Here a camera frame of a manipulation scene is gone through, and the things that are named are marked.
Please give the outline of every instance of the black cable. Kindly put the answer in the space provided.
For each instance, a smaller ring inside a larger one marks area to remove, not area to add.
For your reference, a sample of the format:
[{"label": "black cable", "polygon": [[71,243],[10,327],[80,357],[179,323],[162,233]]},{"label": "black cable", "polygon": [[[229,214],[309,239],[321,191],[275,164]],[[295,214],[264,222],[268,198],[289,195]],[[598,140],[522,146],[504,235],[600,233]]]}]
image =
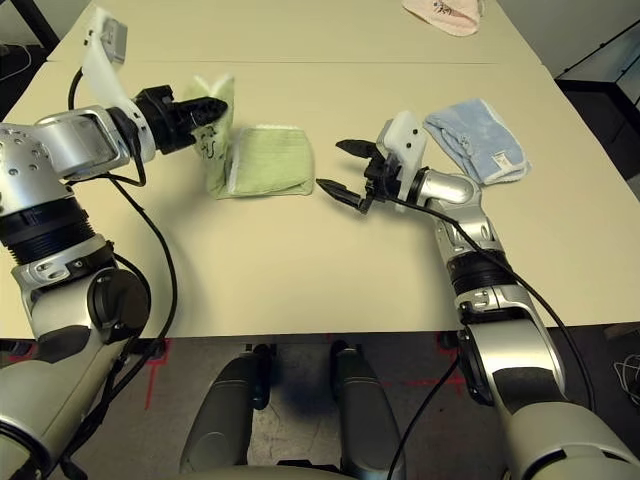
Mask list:
[{"label": "black cable", "polygon": [[400,459],[400,455],[402,455],[402,451],[404,450],[404,446],[407,443],[407,440],[409,439],[409,436],[411,435],[411,432],[413,431],[413,427],[416,426],[416,423],[418,423],[418,420],[420,419],[420,416],[424,412],[425,408],[427,408],[427,405],[429,405],[429,402],[431,402],[431,399],[433,399],[433,397],[435,397],[436,393],[438,393],[438,390],[440,390],[440,387],[442,387],[442,385],[444,385],[444,383],[449,379],[449,377],[451,376],[453,371],[458,366],[458,363],[460,363],[460,357],[456,356],[456,359],[449,366],[447,371],[444,372],[444,375],[442,375],[442,377],[440,377],[440,380],[438,380],[438,383],[436,383],[433,386],[431,391],[427,394],[426,398],[422,401],[422,405],[420,405],[418,407],[418,410],[416,410],[415,415],[413,416],[413,418],[409,422],[409,425],[407,426],[407,429],[404,431],[404,434],[402,435],[402,438],[400,439],[400,443],[398,444],[398,448],[396,450],[396,453],[393,456],[393,460],[391,461],[391,465],[389,466],[389,473],[387,474],[387,480],[392,480],[392,478],[393,478],[393,471],[396,469],[396,465],[398,464],[398,460]]},{"label": "black cable", "polygon": [[82,78],[82,67],[78,69],[76,74],[73,76],[73,80],[71,80],[71,85],[69,86],[69,94],[67,96],[67,109],[73,110],[76,102],[76,90],[78,89],[78,83],[80,83],[80,79]]},{"label": "black cable", "polygon": [[140,359],[134,364],[133,367],[126,373],[126,375],[114,386],[113,393],[110,396],[110,401],[115,398],[118,393],[122,391],[124,387],[131,381],[131,379],[140,371],[140,369],[144,366],[146,361],[153,356],[156,351],[158,344],[160,344],[164,338],[167,336],[171,325],[173,324],[173,320],[176,315],[176,309],[178,307],[178,277],[176,275],[175,265],[173,263],[173,257],[171,256],[171,251],[169,250],[169,246],[167,245],[164,236],[158,230],[158,227],[155,226],[153,221],[146,214],[144,209],[133,199],[129,192],[127,192],[122,185],[120,185],[116,180],[111,179],[111,183],[114,187],[122,194],[122,196],[131,204],[138,214],[142,217],[142,219],[146,222],[149,228],[153,231],[156,238],[160,242],[162,246],[162,250],[164,252],[165,258],[167,260],[167,267],[169,269],[169,277],[171,278],[171,306],[169,308],[169,314],[167,315],[167,319],[160,330],[158,336],[149,343],[149,346],[144,351]]},{"label": "black cable", "polygon": [[443,222],[447,222],[448,224],[450,224],[453,228],[456,229],[456,231],[460,234],[460,236],[462,238],[464,238],[469,245],[471,245],[471,247],[476,252],[478,252],[480,255],[482,255],[482,257],[485,260],[493,263],[495,266],[497,266],[501,270],[503,270],[503,271],[507,272],[508,274],[512,275],[513,278],[515,278],[520,285],[522,285],[536,300],[538,300],[538,302],[540,302],[540,305],[543,306],[543,308],[549,313],[549,315],[551,316],[553,321],[556,323],[556,325],[558,325],[558,328],[560,329],[560,332],[562,333],[562,336],[564,337],[564,339],[569,344],[569,348],[571,349],[571,353],[573,354],[573,356],[576,359],[576,362],[578,363],[578,368],[580,370],[580,375],[582,376],[582,379],[584,380],[584,386],[585,386],[585,390],[587,392],[587,408],[589,410],[595,412],[596,400],[595,400],[595,392],[594,392],[594,389],[593,389],[593,383],[591,382],[591,376],[589,375],[589,371],[587,370],[587,366],[584,363],[584,359],[582,358],[582,354],[580,353],[580,350],[578,350],[578,346],[576,345],[573,337],[571,336],[571,333],[567,329],[567,326],[560,319],[558,314],[553,310],[551,305],[549,305],[549,303],[542,297],[542,295],[540,295],[526,280],[524,280],[524,278],[522,278],[520,275],[518,275],[516,272],[514,272],[513,269],[510,266],[505,265],[501,261],[497,260],[493,255],[491,255],[485,249],[483,249],[480,245],[478,245],[475,242],[475,240],[473,240],[473,238],[471,238],[469,236],[469,234],[464,231],[464,229],[460,226],[460,223],[458,223],[458,221],[454,220],[453,218],[451,218],[451,217],[449,217],[449,216],[447,216],[447,215],[445,215],[443,213],[440,213],[440,212],[438,212],[436,210],[433,210],[431,208],[428,208],[428,207],[421,207],[421,206],[415,205],[413,203],[405,202],[404,200],[400,200],[398,198],[390,197],[389,200],[392,201],[392,202],[395,202],[395,203],[397,203],[399,205],[404,205],[405,207],[412,208],[414,210],[419,210],[421,212],[428,213],[429,215],[432,215],[432,216],[434,216],[436,218],[439,218]]}]

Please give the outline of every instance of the red tape mark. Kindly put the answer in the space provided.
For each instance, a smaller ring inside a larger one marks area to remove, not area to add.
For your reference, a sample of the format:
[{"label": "red tape mark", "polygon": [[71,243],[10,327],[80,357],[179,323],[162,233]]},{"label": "red tape mark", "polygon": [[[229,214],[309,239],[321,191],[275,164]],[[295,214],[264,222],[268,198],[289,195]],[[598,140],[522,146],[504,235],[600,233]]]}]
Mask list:
[{"label": "red tape mark", "polygon": [[147,365],[151,365],[151,371],[149,372],[149,385],[147,386],[147,396],[144,401],[144,409],[149,410],[151,408],[151,397],[153,396],[153,386],[156,383],[156,374],[158,367],[166,365],[169,362],[169,349],[171,347],[171,339],[166,338],[164,340],[164,354],[160,358],[154,358],[148,360]]}]

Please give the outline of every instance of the pink cloth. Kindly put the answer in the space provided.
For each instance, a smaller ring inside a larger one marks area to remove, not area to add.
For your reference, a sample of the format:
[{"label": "pink cloth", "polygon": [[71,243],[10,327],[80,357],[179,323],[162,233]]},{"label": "pink cloth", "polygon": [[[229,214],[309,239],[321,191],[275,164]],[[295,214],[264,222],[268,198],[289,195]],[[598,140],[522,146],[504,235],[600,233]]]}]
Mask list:
[{"label": "pink cloth", "polygon": [[434,27],[465,37],[480,27],[478,0],[402,0],[402,6]]}]

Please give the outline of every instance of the towel label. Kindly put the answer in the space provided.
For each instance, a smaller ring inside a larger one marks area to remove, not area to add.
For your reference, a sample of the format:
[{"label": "towel label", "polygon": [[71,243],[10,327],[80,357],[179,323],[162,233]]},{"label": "towel label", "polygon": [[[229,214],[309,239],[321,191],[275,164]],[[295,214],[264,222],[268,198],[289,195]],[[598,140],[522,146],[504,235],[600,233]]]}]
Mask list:
[{"label": "towel label", "polygon": [[493,161],[498,164],[501,170],[507,170],[513,167],[513,165],[505,155],[504,150],[502,152],[496,153],[491,158],[493,158]]}]

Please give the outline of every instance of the white table surface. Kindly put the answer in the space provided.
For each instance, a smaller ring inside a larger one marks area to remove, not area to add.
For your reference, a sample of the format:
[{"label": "white table surface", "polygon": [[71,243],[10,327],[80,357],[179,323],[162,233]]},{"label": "white table surface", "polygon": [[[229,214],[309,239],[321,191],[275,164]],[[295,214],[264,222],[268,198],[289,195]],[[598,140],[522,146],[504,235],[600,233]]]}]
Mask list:
[{"label": "white table surface", "polygon": [[[96,3],[129,27],[128,62],[540,63],[495,0],[487,0],[479,32],[464,38],[412,15],[400,0]],[[93,9],[50,61],[81,63]]]},{"label": "white table surface", "polygon": [[[44,65],[7,121],[32,123],[63,111],[74,70]],[[236,127],[304,128],[317,176],[361,192],[366,162],[335,148],[336,141],[375,140],[403,109],[422,117],[470,97],[486,99],[533,164],[522,181],[484,194],[513,267],[568,325],[640,320],[632,301],[640,285],[640,203],[542,66],[146,63],[125,65],[120,77],[132,95],[169,83],[180,98],[193,74],[213,80],[225,72],[236,75]],[[86,87],[80,83],[78,106],[92,103]],[[431,139],[423,164],[457,171]],[[192,149],[159,155],[148,178],[146,187],[129,191],[175,256],[180,306],[172,336],[458,327],[426,215],[376,203],[362,216],[319,188],[308,197],[216,201],[204,190]],[[145,334],[155,334],[169,304],[157,241],[108,182],[76,192],[96,232],[148,276],[154,308]],[[30,337],[12,265],[3,249],[0,337]]]}]

